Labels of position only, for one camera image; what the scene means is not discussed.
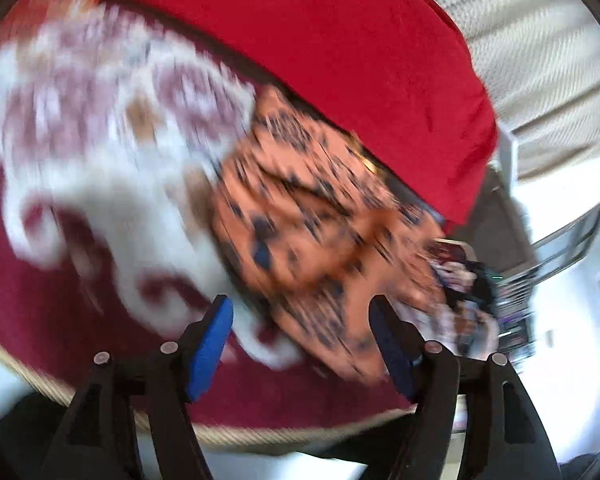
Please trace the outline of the orange black floral garment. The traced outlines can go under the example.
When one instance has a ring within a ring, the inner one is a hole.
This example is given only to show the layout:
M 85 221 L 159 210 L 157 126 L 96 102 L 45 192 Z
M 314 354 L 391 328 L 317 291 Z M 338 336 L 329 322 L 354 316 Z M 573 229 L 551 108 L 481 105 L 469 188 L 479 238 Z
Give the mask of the orange black floral garment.
M 352 166 L 314 174 L 285 137 L 252 128 L 221 166 L 213 229 L 226 261 L 278 327 L 338 376 L 385 376 L 370 329 L 378 295 L 432 313 L 444 295 L 429 262 L 438 222 Z

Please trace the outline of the red cloth on sofa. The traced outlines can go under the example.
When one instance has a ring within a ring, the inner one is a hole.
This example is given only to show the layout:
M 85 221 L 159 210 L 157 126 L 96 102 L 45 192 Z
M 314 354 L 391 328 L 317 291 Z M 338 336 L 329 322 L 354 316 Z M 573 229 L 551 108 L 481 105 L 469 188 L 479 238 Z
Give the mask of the red cloth on sofa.
M 434 0 L 133 1 L 266 68 L 445 220 L 467 220 L 498 132 L 464 36 Z

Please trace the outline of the cream dotted curtain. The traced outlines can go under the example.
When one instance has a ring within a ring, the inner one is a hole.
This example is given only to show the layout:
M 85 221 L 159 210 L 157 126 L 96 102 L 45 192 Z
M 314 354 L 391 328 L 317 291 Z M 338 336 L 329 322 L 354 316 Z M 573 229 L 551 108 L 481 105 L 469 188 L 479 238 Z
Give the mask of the cream dotted curtain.
M 581 0 L 434 0 L 457 24 L 531 180 L 600 154 L 600 25 Z

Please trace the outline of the floral plush blanket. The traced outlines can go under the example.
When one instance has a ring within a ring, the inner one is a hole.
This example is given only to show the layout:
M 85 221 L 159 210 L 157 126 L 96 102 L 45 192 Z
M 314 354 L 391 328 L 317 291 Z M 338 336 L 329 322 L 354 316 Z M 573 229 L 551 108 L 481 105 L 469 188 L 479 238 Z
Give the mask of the floral plush blanket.
M 204 444 L 330 440 L 408 412 L 388 382 L 311 360 L 223 268 L 209 188 L 253 102 L 192 40 L 122 6 L 0 48 L 0 361 L 67 403 L 96 352 L 140 356 L 224 294 L 233 331 L 190 411 Z

